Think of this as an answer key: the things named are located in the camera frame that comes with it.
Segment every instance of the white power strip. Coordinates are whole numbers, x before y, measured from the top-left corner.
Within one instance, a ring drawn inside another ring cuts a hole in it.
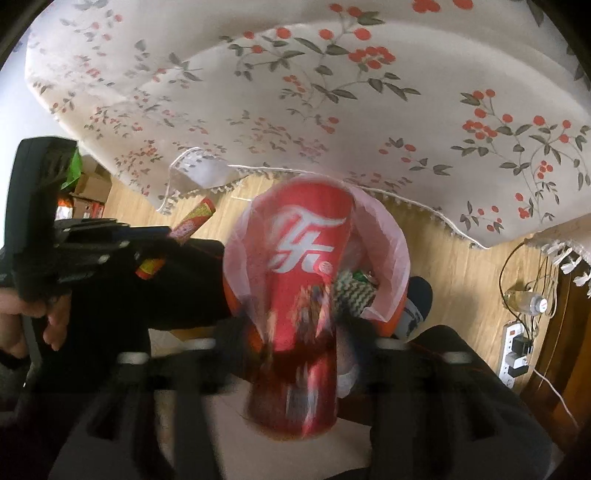
[[[499,378],[509,388],[513,388],[515,378],[509,375],[509,365],[505,362],[506,356],[511,353],[513,338],[525,332],[520,322],[510,323],[503,328],[503,348],[501,350],[501,359],[499,360]]]

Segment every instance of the white bottle cap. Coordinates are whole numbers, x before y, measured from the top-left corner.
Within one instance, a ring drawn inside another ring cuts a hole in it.
[[[548,300],[546,299],[540,299],[536,305],[535,305],[535,309],[540,312],[540,313],[544,313],[546,310],[548,310]]]

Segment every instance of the floral tablecloth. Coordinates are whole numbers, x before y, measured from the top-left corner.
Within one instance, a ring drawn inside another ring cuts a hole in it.
[[[396,195],[485,247],[591,212],[591,83],[529,0],[56,0],[26,76],[161,210],[274,170]]]

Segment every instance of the bottle of yellow liquid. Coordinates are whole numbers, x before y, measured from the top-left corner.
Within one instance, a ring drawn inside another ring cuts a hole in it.
[[[507,290],[505,301],[511,310],[526,315],[541,315],[548,309],[548,300],[534,291]]]

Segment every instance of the white wall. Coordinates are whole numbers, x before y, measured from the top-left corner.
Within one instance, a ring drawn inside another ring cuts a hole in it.
[[[21,42],[0,71],[0,245],[4,244],[6,197],[18,144],[23,138],[68,137],[25,84],[27,39]]]

